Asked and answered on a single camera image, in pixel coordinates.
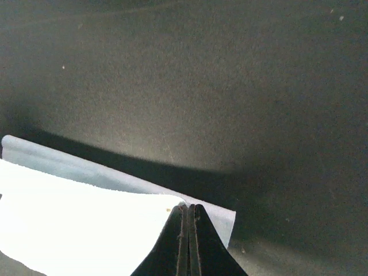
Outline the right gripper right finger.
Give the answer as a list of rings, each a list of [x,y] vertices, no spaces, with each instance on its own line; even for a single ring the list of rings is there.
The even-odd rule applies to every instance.
[[[190,205],[188,211],[189,275],[246,276],[247,273],[223,245],[205,208]]]

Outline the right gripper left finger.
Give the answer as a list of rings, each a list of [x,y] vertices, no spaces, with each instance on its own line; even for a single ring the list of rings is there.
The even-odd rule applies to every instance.
[[[187,275],[189,256],[188,207],[175,206],[153,249],[132,276]]]

